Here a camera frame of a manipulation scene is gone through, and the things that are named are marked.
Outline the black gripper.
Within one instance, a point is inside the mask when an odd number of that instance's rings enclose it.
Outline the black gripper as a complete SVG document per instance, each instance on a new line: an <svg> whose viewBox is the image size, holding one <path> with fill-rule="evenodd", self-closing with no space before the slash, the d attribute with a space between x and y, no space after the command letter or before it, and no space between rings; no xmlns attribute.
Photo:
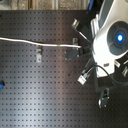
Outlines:
<svg viewBox="0 0 128 128"><path fill-rule="evenodd" d="M79 49L79 55L91 55L93 38L90 29L86 25L81 24L80 21L77 19L75 19L74 22L72 23L72 28L75 31L77 31L85 40L89 42L88 46L81 47ZM92 70L93 64L94 64L94 59L90 58L86 63L84 70L82 71L81 75L78 78L78 82L81 85L84 85L88 77L90 76L90 72Z"/></svg>

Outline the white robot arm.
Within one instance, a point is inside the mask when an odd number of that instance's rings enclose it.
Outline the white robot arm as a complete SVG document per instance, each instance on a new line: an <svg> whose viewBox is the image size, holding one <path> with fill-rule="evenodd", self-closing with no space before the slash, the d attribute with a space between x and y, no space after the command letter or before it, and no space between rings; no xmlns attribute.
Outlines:
<svg viewBox="0 0 128 128"><path fill-rule="evenodd" d="M91 32L96 76L113 74L115 61L128 52L128 0L104 0Z"/></svg>

